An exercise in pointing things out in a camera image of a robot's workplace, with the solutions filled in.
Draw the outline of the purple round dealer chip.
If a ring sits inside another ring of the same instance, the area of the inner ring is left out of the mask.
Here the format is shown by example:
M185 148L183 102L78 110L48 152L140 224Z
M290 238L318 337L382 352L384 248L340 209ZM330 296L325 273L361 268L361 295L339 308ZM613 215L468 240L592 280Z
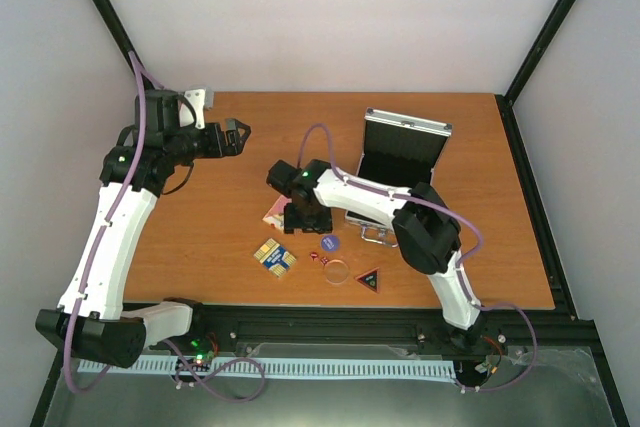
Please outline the purple round dealer chip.
M321 239L321 248L326 252L335 252L341 246L341 242L336 235L325 235Z

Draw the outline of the blue Texas Hold'em card box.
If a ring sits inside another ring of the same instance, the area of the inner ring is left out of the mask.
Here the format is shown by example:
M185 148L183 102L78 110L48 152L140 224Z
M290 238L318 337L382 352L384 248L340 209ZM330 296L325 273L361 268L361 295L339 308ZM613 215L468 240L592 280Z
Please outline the blue Texas Hold'em card box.
M268 272L281 278L296 263L296 257L273 238L266 240L253 254Z

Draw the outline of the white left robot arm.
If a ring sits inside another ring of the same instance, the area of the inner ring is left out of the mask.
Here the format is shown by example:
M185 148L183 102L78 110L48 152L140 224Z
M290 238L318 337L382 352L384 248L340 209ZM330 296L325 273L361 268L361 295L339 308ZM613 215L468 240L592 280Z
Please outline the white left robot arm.
M142 230L176 168L244 150L250 126L235 118L206 121L212 104L203 89L151 89L136 98L133 124L104 158L98 208L76 272L57 306L40 310L35 320L64 355L128 368L166 338L190 350L206 342L208 325L194 315L197 302L168 298L125 311L123 295Z

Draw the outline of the red playing card box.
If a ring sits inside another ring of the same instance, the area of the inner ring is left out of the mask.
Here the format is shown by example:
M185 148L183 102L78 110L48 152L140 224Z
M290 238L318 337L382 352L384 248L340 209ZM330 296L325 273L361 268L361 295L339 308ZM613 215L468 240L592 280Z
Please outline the red playing card box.
M279 196L270 209L265 213L262 220L272 228L279 231L284 230L284 210L290 200L285 196Z

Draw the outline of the aluminium poker case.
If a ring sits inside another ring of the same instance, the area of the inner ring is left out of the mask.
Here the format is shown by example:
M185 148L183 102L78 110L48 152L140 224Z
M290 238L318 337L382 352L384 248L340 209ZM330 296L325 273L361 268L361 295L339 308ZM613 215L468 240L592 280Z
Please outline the aluminium poker case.
M451 134L448 123L369 108L356 175L395 187L431 183Z

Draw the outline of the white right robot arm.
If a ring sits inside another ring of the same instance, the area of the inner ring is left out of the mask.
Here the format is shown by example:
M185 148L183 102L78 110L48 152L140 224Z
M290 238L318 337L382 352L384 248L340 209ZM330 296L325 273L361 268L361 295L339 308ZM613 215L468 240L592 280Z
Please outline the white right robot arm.
M474 327L481 302L472 291L464 260L481 247L482 239L477 235L476 246L461 251L461 226L477 229L449 210L430 184L392 187L321 160L304 168L279 160L268 171L266 183L289 200L284 207L287 234L332 232L334 209L356 213L390 230L403 260L429 279L444 321L463 331Z

